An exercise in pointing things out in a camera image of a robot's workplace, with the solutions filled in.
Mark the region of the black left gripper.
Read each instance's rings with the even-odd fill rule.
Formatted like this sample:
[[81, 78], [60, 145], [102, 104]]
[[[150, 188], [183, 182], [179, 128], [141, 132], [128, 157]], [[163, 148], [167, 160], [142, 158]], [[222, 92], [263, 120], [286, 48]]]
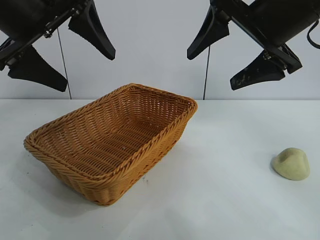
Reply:
[[100, 21], [91, 0], [2, 0], [0, 30], [7, 40], [0, 46], [0, 68], [9, 67], [12, 79], [38, 83], [60, 92], [68, 81], [52, 68], [33, 47], [64, 23], [68, 29], [92, 44], [102, 55], [114, 60], [116, 49]]

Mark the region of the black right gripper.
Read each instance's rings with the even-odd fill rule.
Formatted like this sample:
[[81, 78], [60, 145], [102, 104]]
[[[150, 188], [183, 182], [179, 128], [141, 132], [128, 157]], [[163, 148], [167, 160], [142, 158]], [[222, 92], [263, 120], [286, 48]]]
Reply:
[[[212, 0], [204, 22], [187, 49], [187, 58], [193, 60], [207, 47], [230, 34], [233, 21], [264, 51], [248, 66], [230, 79], [233, 91], [270, 81], [280, 81], [299, 70], [299, 58], [287, 42], [320, 18], [318, 0]], [[270, 59], [276, 58], [281, 67]]]

